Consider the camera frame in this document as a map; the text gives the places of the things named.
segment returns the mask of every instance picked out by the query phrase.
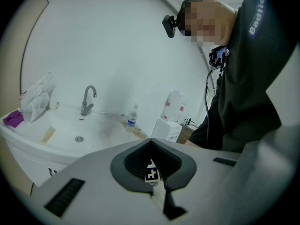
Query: white wall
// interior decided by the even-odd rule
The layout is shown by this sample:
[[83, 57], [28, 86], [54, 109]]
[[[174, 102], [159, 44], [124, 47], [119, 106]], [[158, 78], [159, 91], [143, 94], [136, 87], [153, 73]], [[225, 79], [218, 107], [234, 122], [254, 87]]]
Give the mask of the white wall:
[[181, 90], [184, 115], [195, 118], [208, 69], [178, 31], [168, 38], [165, 15], [173, 11], [161, 0], [49, 0], [26, 48], [22, 91], [53, 71], [61, 102], [80, 109], [93, 84], [94, 111], [123, 113], [137, 102], [150, 136], [169, 92]]

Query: man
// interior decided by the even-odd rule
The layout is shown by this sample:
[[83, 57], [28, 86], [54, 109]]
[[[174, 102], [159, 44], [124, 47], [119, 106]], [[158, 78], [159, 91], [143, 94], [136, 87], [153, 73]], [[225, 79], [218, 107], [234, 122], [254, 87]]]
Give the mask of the man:
[[[242, 152], [281, 123], [266, 94], [296, 45], [270, 0], [244, 0], [238, 11], [218, 0], [185, 0], [179, 30], [200, 43], [227, 45], [229, 62], [209, 110], [208, 149]], [[186, 145], [206, 147], [207, 117]]]

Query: faucet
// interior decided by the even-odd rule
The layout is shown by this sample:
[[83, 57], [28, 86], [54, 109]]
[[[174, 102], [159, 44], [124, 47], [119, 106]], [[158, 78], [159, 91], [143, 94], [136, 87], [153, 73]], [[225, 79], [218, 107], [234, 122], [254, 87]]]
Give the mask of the faucet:
[[93, 89], [94, 98], [97, 97], [97, 92], [96, 92], [95, 87], [93, 85], [87, 86], [87, 88], [85, 89], [85, 92], [84, 92], [84, 98], [83, 98], [83, 102], [82, 102], [82, 105], [81, 105], [81, 115], [88, 114], [88, 111], [94, 106], [92, 103], [87, 106], [87, 102], [86, 102], [86, 97], [88, 95], [88, 91], [89, 91], [90, 88]]

